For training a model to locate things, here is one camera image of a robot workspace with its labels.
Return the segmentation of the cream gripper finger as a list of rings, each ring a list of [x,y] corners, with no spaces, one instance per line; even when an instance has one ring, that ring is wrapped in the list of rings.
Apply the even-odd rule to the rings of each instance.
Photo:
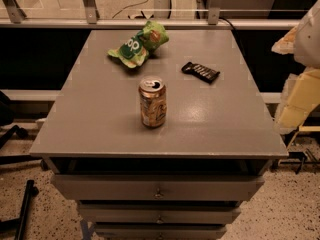
[[[290,74],[285,81],[276,109],[274,129],[289,134],[320,105],[320,70],[307,67],[301,74]]]
[[[271,51],[281,55],[293,54],[296,32],[297,26],[293,27],[282,38],[275,42],[271,48]]]

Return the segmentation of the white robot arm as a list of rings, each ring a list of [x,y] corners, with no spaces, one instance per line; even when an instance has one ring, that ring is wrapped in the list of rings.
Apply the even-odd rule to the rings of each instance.
[[[297,26],[274,43],[271,51],[292,54],[305,67],[301,74],[291,74],[286,80],[275,114],[275,130],[289,134],[320,105],[320,0]]]

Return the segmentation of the yellow robot base frame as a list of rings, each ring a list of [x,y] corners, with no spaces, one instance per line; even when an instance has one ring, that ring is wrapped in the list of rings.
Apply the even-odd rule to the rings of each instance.
[[[271,170],[275,171],[281,165],[295,165],[295,174],[303,171],[305,166],[311,165],[314,169],[320,166],[320,159],[308,148],[303,148],[305,137],[318,137],[320,134],[319,125],[300,125],[292,133],[284,136],[288,156],[272,162]]]

